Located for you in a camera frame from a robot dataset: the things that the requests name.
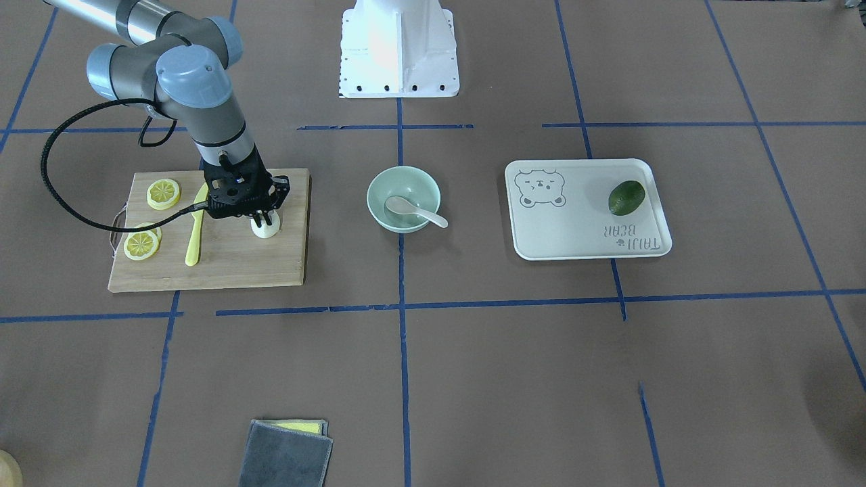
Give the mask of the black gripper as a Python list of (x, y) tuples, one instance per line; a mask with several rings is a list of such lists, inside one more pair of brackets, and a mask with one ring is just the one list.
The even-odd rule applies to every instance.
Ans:
[(199, 148), (203, 156), (216, 156), (212, 163), (203, 157), (204, 178), (208, 186), (204, 209), (213, 219), (252, 219), (252, 229), (273, 225), (273, 210), (277, 210), (290, 194), (290, 179), (273, 176), (264, 166), (254, 145), (246, 158), (235, 162), (228, 152), (217, 148)]

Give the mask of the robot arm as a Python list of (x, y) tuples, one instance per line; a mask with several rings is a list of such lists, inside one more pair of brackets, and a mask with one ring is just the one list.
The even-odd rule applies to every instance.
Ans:
[(123, 43), (96, 47), (89, 82), (105, 102), (145, 110), (182, 124), (204, 167), (205, 198), (191, 212), (250, 219), (257, 237), (272, 237), (277, 209), (290, 193), (273, 176), (236, 101), (228, 68), (242, 57), (238, 30), (225, 18), (192, 18), (158, 1), (53, 1), (55, 8), (116, 33)]

